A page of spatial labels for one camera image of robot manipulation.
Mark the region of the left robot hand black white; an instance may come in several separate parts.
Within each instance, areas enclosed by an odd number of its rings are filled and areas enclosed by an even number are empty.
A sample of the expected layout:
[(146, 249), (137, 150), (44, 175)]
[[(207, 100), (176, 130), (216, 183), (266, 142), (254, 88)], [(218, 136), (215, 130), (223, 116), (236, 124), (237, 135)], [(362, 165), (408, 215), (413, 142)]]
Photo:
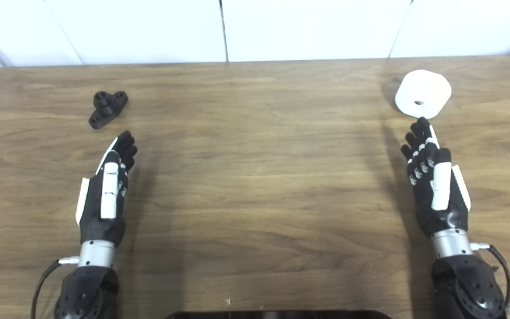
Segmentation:
[(129, 172), (137, 152), (135, 138), (126, 130), (111, 142), (95, 174), (82, 179), (75, 214), (81, 243), (103, 240), (116, 248), (121, 244), (126, 231), (123, 211)]

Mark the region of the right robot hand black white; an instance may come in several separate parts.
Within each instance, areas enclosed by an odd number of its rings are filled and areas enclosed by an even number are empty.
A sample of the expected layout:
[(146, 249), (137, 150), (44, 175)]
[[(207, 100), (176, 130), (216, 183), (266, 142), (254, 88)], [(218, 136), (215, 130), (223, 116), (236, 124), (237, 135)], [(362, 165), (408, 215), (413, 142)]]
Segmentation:
[(459, 165), (441, 147), (433, 125), (420, 117), (413, 122), (401, 151), (416, 204), (421, 230), (431, 236), (443, 230), (468, 230), (471, 198)]

